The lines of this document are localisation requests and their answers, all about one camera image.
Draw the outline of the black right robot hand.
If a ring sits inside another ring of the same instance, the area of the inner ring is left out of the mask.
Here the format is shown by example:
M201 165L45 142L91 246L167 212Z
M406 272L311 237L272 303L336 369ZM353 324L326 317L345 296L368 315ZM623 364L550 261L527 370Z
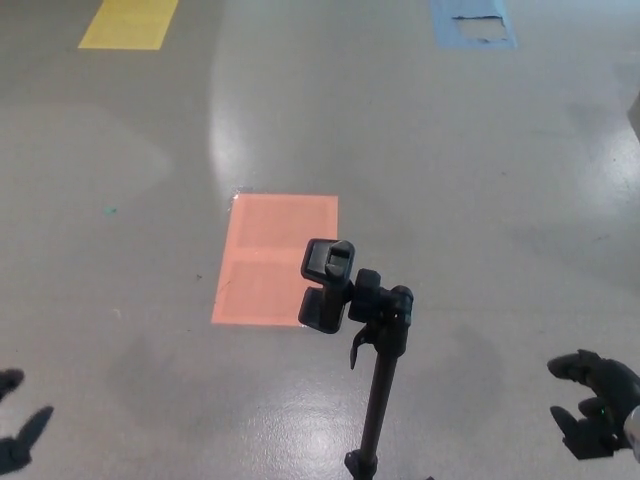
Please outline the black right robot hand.
M555 378L594 393L578 404L581 419L560 406L550 408L564 445L576 459L612 457L625 449L639 457L639 376L633 370L584 349L549 360L547 368Z

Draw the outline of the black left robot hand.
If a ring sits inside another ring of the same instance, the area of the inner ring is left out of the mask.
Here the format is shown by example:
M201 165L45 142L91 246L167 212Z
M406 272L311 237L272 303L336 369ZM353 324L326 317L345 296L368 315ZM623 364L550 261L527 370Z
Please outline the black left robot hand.
M14 392L22 384L24 378L23 370L2 370L1 399ZM53 412L54 407L47 405L36 411L16 436L1 438L1 475L20 471L31 463L31 451L44 433Z

